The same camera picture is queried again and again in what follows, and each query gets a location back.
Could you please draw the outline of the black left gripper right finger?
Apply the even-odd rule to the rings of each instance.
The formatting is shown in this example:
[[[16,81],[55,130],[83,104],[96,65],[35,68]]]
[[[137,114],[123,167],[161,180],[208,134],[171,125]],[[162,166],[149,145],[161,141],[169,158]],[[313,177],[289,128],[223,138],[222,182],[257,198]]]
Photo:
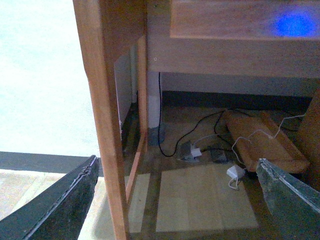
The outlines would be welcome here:
[[[256,173],[267,206],[277,219],[289,223],[320,222],[320,192],[265,158]]]

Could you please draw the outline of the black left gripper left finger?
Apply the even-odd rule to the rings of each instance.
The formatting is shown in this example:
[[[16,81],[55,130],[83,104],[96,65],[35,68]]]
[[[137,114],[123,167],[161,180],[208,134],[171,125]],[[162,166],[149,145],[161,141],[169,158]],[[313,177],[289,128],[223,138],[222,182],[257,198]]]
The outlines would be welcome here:
[[[76,240],[95,194],[100,163],[92,155],[0,222],[2,240]]]

